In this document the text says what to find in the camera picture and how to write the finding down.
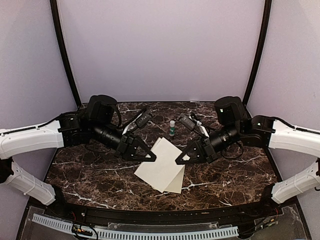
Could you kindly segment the spare white paper sheet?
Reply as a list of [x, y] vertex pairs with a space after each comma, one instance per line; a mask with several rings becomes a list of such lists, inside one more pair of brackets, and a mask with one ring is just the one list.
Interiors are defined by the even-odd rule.
[[183, 165], [176, 164], [176, 158], [182, 153], [166, 138], [158, 138], [151, 151], [156, 155], [155, 162], [143, 162], [134, 174], [161, 193], [175, 178]]

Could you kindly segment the green white glue stick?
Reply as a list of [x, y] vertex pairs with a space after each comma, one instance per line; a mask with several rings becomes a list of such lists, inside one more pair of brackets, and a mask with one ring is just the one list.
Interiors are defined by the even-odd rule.
[[175, 121], [171, 120], [169, 122], [169, 135], [173, 137], [175, 135]]

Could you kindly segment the cream paper envelope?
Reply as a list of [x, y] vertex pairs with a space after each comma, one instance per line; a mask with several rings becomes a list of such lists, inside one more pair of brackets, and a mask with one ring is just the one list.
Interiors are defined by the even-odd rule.
[[185, 166], [182, 166], [182, 169], [179, 173], [174, 177], [174, 179], [169, 183], [169, 185], [165, 188], [165, 192], [181, 194], [182, 186], [184, 181], [185, 174]]

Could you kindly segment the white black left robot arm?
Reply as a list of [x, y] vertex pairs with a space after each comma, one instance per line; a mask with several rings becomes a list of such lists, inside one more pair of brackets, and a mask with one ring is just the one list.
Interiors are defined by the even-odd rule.
[[0, 182], [28, 195], [60, 218], [67, 218], [70, 206], [61, 190], [37, 179], [13, 160], [13, 156], [43, 149], [62, 149], [87, 144], [94, 139], [115, 151], [115, 157], [130, 162], [154, 162], [156, 155], [147, 144], [123, 124], [111, 96], [93, 95], [87, 106], [65, 112], [54, 119], [16, 129], [0, 131]]

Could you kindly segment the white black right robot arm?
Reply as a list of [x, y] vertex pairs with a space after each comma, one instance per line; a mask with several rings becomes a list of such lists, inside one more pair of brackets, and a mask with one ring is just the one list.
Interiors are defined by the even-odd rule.
[[[218, 122], [223, 126], [209, 134], [201, 133], [189, 142], [175, 159], [177, 165], [212, 163], [218, 153], [234, 143], [270, 149], [284, 149], [307, 155], [320, 156], [320, 132], [291, 125], [273, 116], [250, 116], [238, 96], [226, 96], [215, 104]], [[317, 159], [305, 170], [277, 183], [266, 186], [255, 213], [266, 217], [275, 205], [304, 193], [320, 188], [320, 161]]]

